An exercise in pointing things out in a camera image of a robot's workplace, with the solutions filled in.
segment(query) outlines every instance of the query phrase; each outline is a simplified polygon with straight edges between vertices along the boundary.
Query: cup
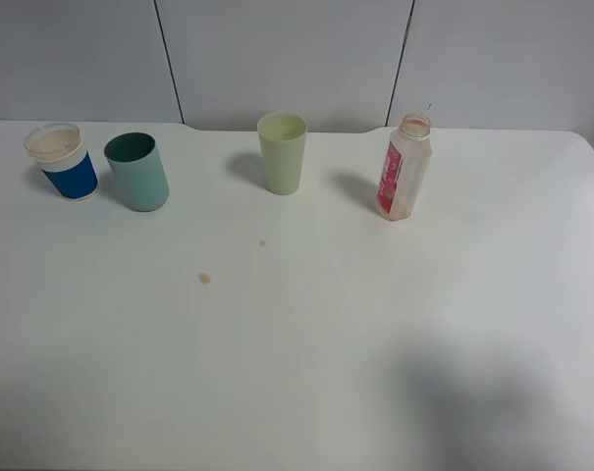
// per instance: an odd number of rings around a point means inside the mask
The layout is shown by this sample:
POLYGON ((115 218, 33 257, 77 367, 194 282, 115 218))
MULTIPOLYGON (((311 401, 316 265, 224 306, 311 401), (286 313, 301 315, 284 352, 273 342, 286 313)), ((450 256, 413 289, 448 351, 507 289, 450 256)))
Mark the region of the cup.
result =
POLYGON ((275 194, 298 190, 307 122, 291 113, 271 113, 257 123, 268 189, 275 194))
POLYGON ((27 136, 24 147, 64 198, 77 201, 96 191, 98 178, 76 126, 68 123, 40 126, 27 136))
POLYGON ((154 211, 165 204, 170 189, 151 135, 129 132, 114 137, 104 155, 131 209, 154 211))

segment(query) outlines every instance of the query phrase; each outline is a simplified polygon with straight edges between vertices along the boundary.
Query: white background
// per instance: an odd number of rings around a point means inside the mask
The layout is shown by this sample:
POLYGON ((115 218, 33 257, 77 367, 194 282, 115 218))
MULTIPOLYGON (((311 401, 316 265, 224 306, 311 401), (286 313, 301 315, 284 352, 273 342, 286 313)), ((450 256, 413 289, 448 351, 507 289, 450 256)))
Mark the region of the white background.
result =
MULTIPOLYGON (((158 0, 186 124, 313 131, 404 113, 594 146, 594 0, 158 0)), ((0 119, 180 122, 152 1, 0 0, 0 119)))
POLYGON ((0 119, 180 121, 149 0, 0 0, 0 119))

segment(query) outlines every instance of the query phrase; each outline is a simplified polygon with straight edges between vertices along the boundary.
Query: teal cup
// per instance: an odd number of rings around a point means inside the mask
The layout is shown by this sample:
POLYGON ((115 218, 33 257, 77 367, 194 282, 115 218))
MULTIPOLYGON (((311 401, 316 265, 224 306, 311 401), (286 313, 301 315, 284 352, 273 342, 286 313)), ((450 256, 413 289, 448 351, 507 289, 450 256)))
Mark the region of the teal cup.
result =
POLYGON ((119 135, 105 146, 104 155, 131 209, 154 211, 165 204, 170 189, 151 135, 143 132, 119 135))

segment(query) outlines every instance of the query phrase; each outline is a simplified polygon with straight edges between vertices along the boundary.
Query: light green plastic cup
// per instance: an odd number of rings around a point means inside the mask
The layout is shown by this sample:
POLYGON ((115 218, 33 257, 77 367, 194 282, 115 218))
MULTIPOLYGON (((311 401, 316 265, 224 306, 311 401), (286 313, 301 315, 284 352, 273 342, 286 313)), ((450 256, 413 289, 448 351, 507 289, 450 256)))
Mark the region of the light green plastic cup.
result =
POLYGON ((275 194, 298 190, 307 122, 291 113, 271 113, 257 123, 268 189, 275 194))

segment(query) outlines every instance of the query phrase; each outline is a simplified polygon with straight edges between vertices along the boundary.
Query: red label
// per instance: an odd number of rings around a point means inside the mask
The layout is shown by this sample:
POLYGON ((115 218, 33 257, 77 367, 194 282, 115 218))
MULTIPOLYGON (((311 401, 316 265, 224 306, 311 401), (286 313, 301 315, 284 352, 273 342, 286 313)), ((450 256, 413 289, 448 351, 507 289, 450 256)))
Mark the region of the red label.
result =
POLYGON ((393 199, 395 198, 395 191, 397 191, 397 179, 403 162, 402 154, 391 142, 384 162, 382 179, 379 182, 379 191, 377 192, 377 201, 388 214, 391 213, 393 207, 393 199))

